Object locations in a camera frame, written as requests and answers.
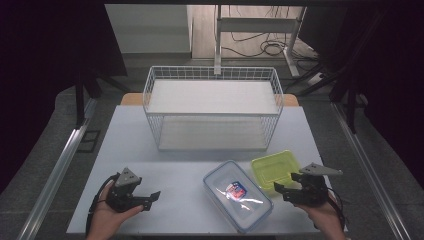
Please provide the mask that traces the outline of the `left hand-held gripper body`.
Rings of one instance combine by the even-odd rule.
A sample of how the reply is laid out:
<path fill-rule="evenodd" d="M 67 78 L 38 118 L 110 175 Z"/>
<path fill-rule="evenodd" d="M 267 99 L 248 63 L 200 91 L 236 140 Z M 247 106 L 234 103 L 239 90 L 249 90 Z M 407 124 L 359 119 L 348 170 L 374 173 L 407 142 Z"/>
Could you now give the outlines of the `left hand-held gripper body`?
<path fill-rule="evenodd" d="M 142 179 L 125 167 L 110 188 L 106 203 L 116 212 L 123 213 L 136 206 L 146 208 L 143 197 L 135 197 L 133 192 Z"/>

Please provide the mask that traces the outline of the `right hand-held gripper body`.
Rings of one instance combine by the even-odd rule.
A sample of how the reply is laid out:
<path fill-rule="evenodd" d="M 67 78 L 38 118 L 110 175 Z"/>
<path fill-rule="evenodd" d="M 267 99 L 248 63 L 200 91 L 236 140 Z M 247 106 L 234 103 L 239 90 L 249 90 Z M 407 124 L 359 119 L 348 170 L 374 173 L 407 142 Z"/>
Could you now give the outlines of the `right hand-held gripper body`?
<path fill-rule="evenodd" d="M 325 175 L 342 175 L 341 170 L 332 169 L 316 163 L 311 163 L 299 170 L 302 175 L 301 189 L 295 194 L 294 203 L 309 207 L 323 205 L 328 198 L 328 187 Z"/>

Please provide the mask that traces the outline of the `clear blue-rimmed food container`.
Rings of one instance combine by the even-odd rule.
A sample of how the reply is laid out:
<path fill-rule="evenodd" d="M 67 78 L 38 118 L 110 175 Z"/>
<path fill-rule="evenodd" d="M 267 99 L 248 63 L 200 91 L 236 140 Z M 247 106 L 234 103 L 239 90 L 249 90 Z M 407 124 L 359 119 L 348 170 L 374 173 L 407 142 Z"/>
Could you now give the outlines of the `clear blue-rimmed food container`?
<path fill-rule="evenodd" d="M 203 184 L 214 203 L 241 233 L 252 231 L 273 210 L 273 202 L 233 160 L 207 173 Z"/>

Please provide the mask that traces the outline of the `white wire shelf rack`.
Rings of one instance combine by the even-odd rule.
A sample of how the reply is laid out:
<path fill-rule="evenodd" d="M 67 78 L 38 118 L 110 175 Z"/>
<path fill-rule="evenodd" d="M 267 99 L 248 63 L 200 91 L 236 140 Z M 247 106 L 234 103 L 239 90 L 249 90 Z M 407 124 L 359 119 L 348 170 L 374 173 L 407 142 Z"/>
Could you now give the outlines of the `white wire shelf rack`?
<path fill-rule="evenodd" d="M 143 91 L 163 151 L 265 150 L 283 106 L 273 67 L 153 66 Z"/>

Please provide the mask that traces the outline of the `person's right hand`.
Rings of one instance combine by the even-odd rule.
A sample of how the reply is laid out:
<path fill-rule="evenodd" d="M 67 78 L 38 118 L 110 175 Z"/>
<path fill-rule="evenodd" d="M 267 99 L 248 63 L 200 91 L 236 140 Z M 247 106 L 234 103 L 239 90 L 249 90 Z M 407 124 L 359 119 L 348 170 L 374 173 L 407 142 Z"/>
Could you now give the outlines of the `person's right hand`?
<path fill-rule="evenodd" d="M 313 224 L 322 232 L 326 240 L 346 240 L 346 235 L 341 227 L 336 210 L 325 203 L 320 207 L 309 207 L 295 204 L 304 210 Z"/>

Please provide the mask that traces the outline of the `person's left hand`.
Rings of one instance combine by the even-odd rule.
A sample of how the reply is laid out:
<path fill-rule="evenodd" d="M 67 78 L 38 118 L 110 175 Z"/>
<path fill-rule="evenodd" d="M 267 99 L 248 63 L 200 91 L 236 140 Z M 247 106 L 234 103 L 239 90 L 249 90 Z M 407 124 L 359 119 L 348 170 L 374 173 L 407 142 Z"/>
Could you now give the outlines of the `person's left hand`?
<path fill-rule="evenodd" d="M 99 196 L 86 240 L 109 240 L 126 220 L 144 210 L 144 207 L 140 205 L 122 213 L 114 211 L 106 203 L 107 194 L 112 186 L 113 182 L 108 183 Z"/>

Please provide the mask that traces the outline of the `green plastic food container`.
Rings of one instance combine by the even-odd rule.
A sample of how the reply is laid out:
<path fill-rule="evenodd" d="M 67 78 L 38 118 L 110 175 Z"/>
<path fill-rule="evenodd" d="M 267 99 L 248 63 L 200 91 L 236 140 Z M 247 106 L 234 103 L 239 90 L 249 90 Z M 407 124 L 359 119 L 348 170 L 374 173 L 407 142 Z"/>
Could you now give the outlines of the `green plastic food container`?
<path fill-rule="evenodd" d="M 254 159 L 250 166 L 257 185 L 266 193 L 274 191 L 274 183 L 291 185 L 291 174 L 300 169 L 299 162 L 289 150 Z"/>

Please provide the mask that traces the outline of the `black stand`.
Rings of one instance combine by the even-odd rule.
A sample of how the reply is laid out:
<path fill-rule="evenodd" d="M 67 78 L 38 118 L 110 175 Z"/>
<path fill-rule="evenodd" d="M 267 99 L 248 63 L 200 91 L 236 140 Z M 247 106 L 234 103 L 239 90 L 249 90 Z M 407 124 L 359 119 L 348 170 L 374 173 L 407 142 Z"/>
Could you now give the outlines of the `black stand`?
<path fill-rule="evenodd" d="M 76 101 L 76 129 L 80 129 L 83 125 L 85 117 L 84 91 L 87 91 L 91 98 L 99 98 L 102 90 L 97 82 L 98 79 L 103 80 L 109 85 L 121 90 L 123 93 L 129 93 L 130 89 L 97 69 L 80 68 L 74 77 L 75 83 L 75 101 Z"/>
<path fill-rule="evenodd" d="M 355 63 L 353 60 L 348 60 L 347 63 L 338 71 L 327 73 L 320 81 L 312 84 L 306 89 L 295 92 L 296 97 L 307 96 L 330 83 L 335 83 L 329 93 L 331 102 L 340 102 L 344 96 L 347 96 L 346 106 L 346 124 L 353 134 L 355 129 L 355 110 L 357 97 L 357 81 L 354 76 Z"/>

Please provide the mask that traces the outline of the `white power strip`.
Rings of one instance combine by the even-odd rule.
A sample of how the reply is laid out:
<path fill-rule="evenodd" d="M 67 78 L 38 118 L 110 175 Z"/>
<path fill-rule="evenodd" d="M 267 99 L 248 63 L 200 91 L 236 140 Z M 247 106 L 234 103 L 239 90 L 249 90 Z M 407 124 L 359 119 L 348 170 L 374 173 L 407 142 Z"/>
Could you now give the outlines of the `white power strip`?
<path fill-rule="evenodd" d="M 308 80 L 308 85 L 312 86 L 320 82 L 325 77 L 325 74 L 322 72 L 318 72 L 311 79 Z"/>

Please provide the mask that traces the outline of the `dark curtain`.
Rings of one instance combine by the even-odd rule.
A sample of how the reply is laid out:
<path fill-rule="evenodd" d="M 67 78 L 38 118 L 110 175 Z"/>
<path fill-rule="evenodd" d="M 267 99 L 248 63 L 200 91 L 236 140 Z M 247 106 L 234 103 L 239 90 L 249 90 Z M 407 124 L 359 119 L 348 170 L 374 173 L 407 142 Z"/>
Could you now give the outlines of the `dark curtain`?
<path fill-rule="evenodd" d="M 0 194 L 82 79 L 125 76 L 106 0 L 0 0 Z"/>
<path fill-rule="evenodd" d="M 424 187 L 424 0 L 385 0 L 387 12 L 353 70 L 365 114 Z M 342 69 L 371 7 L 309 7 L 299 38 L 331 72 Z"/>

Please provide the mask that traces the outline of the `white cabinet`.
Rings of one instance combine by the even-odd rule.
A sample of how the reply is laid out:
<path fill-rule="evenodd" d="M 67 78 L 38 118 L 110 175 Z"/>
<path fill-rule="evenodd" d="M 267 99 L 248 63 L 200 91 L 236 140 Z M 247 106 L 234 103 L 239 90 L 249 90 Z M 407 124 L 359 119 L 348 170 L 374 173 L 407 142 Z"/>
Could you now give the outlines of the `white cabinet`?
<path fill-rule="evenodd" d="M 106 4 L 105 8 L 122 53 L 191 52 L 189 6 Z"/>

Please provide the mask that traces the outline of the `aluminium rail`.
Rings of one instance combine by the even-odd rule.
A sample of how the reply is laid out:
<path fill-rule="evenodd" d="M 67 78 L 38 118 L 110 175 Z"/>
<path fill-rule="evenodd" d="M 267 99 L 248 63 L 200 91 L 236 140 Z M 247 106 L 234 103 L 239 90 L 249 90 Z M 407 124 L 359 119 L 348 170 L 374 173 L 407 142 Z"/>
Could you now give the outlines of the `aluminium rail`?
<path fill-rule="evenodd" d="M 330 104 L 333 109 L 336 118 L 351 146 L 353 152 L 358 160 L 358 163 L 364 172 L 364 175 L 370 185 L 370 188 L 375 195 L 375 198 L 382 209 L 382 213 L 386 218 L 395 238 L 397 240 L 412 240 L 405 223 L 399 214 L 394 202 L 388 195 L 384 188 L 381 180 L 379 179 L 371 161 L 365 152 L 363 145 L 361 144 L 357 134 L 354 133 L 348 126 L 345 113 L 343 109 L 336 103 Z"/>
<path fill-rule="evenodd" d="M 27 217 L 16 240 L 34 240 L 56 196 L 71 161 L 94 115 L 97 101 L 90 98 L 83 110 L 82 124 L 69 136 L 49 178 Z"/>

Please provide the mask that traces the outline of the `black square floor frame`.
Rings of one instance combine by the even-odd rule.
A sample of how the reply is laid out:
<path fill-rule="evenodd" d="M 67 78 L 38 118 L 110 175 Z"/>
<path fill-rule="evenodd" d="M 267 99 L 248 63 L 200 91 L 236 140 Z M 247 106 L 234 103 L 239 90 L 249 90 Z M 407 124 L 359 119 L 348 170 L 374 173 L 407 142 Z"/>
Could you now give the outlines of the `black square floor frame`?
<path fill-rule="evenodd" d="M 99 140 L 100 130 L 89 130 L 83 135 L 77 148 L 78 153 L 93 153 Z"/>

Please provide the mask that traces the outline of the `white metal stand frame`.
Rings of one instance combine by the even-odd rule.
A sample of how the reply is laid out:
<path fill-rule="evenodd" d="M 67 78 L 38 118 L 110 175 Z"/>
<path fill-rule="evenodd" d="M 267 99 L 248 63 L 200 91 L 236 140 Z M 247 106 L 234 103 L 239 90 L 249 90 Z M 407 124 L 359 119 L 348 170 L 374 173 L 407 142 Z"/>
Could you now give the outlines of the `white metal stand frame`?
<path fill-rule="evenodd" d="M 281 33 L 289 34 L 290 39 L 283 48 L 284 58 L 293 77 L 299 77 L 299 71 L 293 60 L 293 48 L 298 37 L 302 20 L 306 11 L 305 7 L 301 7 L 295 18 L 233 18 L 223 17 L 222 6 L 216 6 L 215 20 L 215 49 L 214 49 L 214 73 L 221 73 L 221 33 Z"/>

